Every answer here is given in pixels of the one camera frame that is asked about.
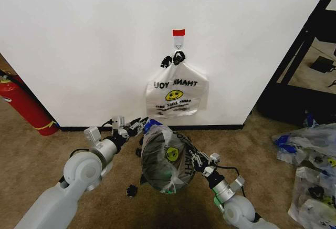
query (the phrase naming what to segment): black clip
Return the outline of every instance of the black clip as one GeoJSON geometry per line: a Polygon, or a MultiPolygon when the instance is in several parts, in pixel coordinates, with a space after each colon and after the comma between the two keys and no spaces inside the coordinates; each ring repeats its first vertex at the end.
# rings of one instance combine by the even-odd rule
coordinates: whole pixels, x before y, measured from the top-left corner
{"type": "Polygon", "coordinates": [[[164,60],[161,62],[161,67],[162,68],[167,68],[169,65],[172,64],[172,57],[171,56],[166,56],[164,60]]]}
{"type": "Polygon", "coordinates": [[[182,51],[177,51],[173,57],[174,65],[178,65],[185,59],[185,55],[182,51]]]}

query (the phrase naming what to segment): smiley face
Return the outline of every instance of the smiley face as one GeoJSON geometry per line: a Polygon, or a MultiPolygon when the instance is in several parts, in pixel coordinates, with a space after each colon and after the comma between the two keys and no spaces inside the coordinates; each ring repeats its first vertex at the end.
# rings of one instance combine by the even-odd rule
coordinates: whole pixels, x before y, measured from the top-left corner
{"type": "Polygon", "coordinates": [[[174,100],[174,99],[178,99],[178,98],[182,97],[182,95],[183,95],[183,92],[181,92],[180,90],[173,90],[173,91],[171,91],[167,94],[166,100],[171,101],[171,100],[174,100]]]}
{"type": "Polygon", "coordinates": [[[167,159],[171,162],[175,162],[179,158],[179,150],[174,147],[169,147],[166,151],[167,159]]]}

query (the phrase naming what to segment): yellow smiley face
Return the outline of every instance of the yellow smiley face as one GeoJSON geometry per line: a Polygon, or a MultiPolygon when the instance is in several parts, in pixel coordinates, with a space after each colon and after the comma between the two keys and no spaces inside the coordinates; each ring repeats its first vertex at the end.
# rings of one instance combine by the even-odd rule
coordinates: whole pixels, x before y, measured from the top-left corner
{"type": "Polygon", "coordinates": [[[166,100],[171,101],[171,100],[174,100],[174,99],[178,99],[178,98],[182,97],[182,95],[183,95],[183,92],[181,92],[179,90],[173,90],[173,91],[171,91],[167,94],[166,100]]]}

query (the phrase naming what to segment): black baseboard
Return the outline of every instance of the black baseboard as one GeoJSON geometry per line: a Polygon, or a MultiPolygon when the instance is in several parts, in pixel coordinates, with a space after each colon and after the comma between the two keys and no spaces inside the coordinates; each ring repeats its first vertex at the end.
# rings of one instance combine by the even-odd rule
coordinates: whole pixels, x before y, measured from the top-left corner
{"type": "MultiPolygon", "coordinates": [[[[200,126],[169,126],[172,130],[237,130],[244,125],[200,125],[200,126]]],[[[84,131],[88,127],[60,127],[64,132],[84,131]]],[[[100,131],[112,131],[112,127],[98,127],[100,131]]]]}

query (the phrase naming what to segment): plastic bag pile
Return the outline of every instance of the plastic bag pile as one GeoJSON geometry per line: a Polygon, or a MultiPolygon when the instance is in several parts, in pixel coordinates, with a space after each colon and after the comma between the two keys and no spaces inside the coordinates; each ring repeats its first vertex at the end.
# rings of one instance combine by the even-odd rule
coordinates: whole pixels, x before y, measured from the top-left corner
{"type": "Polygon", "coordinates": [[[306,229],[336,229],[336,124],[304,128],[274,136],[279,160],[311,168],[296,170],[288,214],[306,229]]]}

